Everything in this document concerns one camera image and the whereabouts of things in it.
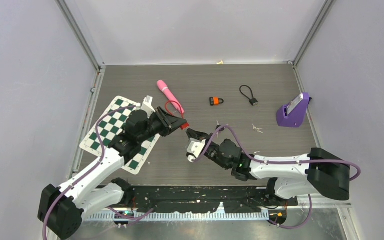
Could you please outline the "orange black padlock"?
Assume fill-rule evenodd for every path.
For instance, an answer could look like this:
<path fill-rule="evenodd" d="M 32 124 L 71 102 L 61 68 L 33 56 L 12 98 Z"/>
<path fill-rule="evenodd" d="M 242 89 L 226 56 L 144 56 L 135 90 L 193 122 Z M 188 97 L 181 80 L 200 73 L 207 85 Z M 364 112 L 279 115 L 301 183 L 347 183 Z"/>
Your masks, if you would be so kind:
<path fill-rule="evenodd" d="M 222 98 L 215 97 L 215 96 L 209 97 L 209 105 L 210 106 L 217 106 L 217 105 L 221 105 L 223 103 L 224 103 L 224 100 Z"/>

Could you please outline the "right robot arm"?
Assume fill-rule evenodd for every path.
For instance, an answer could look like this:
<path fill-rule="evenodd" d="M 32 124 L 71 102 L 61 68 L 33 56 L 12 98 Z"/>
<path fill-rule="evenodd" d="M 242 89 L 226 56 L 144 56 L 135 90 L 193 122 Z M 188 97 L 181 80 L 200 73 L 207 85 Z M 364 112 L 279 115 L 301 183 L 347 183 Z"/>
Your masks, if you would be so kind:
<path fill-rule="evenodd" d="M 288 157 L 266 157 L 245 154 L 229 139 L 216 144 L 211 134 L 187 129 L 189 162 L 206 157 L 236 179 L 268 179 L 265 199 L 271 205 L 295 196 L 320 194 L 336 201 L 349 199 L 350 167 L 342 159 L 313 147 L 307 154 Z"/>

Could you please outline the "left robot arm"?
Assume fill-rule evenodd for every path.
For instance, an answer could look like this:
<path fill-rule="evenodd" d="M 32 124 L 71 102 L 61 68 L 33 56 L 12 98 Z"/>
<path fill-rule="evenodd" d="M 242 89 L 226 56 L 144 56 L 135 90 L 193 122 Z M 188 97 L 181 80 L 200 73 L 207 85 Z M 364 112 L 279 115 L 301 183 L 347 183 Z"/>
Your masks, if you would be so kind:
<path fill-rule="evenodd" d="M 109 175 L 121 169 L 141 152 L 141 145 L 156 135 L 166 137 L 181 128 L 187 120 L 164 109 L 134 110 L 122 125 L 122 132 L 105 146 L 96 137 L 101 156 L 76 176 L 59 186 L 47 185 L 41 192 L 38 219 L 43 223 L 42 238 L 51 230 L 60 239 L 70 238 L 83 220 L 114 204 L 129 206 L 134 197 L 132 186 L 120 178 L 104 188 L 95 188 Z"/>

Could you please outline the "black headed keys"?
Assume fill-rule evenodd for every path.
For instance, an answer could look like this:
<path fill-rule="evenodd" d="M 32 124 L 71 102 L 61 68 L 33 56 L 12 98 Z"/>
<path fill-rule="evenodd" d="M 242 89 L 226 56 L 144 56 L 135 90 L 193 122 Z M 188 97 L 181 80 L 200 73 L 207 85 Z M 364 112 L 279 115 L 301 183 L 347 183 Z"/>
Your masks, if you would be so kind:
<path fill-rule="evenodd" d="M 215 133 L 219 133 L 225 130 L 225 127 L 222 126 L 218 121 L 216 121 Z"/>

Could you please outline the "pink toy microphone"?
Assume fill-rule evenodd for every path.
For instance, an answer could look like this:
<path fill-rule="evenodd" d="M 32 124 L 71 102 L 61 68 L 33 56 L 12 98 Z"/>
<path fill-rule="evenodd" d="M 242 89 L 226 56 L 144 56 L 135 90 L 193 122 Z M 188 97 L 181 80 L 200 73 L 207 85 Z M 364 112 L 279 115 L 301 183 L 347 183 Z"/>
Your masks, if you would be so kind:
<path fill-rule="evenodd" d="M 156 84 L 158 89 L 167 97 L 168 101 L 174 106 L 174 108 L 181 114 L 184 114 L 184 109 L 182 105 L 174 96 L 174 94 L 170 91 L 167 84 L 163 80 L 158 80 Z"/>

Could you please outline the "green white chessboard mat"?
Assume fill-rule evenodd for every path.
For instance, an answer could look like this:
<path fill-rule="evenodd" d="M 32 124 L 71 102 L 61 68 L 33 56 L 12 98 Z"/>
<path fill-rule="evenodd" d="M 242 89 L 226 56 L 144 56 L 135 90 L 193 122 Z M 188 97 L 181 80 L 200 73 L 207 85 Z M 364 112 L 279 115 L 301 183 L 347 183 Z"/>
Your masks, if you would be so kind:
<path fill-rule="evenodd" d="M 103 112 L 104 114 L 122 107 L 125 109 L 119 110 L 117 113 L 106 116 L 99 123 L 98 132 L 100 133 L 101 140 L 105 146 L 108 146 L 111 140 L 122 132 L 121 127 L 126 122 L 130 113 L 133 110 L 136 110 L 136 107 L 139 105 L 141 104 L 122 96 L 116 96 L 112 100 L 112 102 Z M 133 175 L 139 174 L 141 168 L 145 165 L 159 138 L 160 135 L 157 134 L 156 136 L 153 136 L 144 141 L 141 145 L 140 152 L 127 165 L 123 166 L 122 169 Z M 95 126 L 93 126 L 91 130 L 86 134 L 82 142 L 79 144 L 79 147 L 96 157 L 100 157 L 101 147 L 97 138 Z"/>

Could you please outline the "small silver keys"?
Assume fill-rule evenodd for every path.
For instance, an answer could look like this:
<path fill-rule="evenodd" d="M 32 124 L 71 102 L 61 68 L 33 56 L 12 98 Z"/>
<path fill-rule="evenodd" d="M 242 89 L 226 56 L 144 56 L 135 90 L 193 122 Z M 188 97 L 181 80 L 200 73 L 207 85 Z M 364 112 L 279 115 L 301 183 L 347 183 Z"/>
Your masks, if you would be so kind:
<path fill-rule="evenodd" d="M 262 129 L 260 127 L 256 127 L 255 125 L 252 124 L 253 131 L 263 134 Z"/>

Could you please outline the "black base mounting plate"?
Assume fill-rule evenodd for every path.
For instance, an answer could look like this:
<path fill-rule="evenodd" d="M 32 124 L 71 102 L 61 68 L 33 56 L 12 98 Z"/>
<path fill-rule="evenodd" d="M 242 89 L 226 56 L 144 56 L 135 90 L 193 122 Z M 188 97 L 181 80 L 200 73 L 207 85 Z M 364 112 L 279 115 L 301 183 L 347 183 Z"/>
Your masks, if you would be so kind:
<path fill-rule="evenodd" d="M 295 197 L 289 200 L 269 198 L 264 186 L 134 186 L 134 196 L 128 204 L 141 213 L 153 209 L 155 213 L 214 213 L 223 207 L 228 214 L 256 213 L 262 208 L 279 210 L 295 207 Z"/>

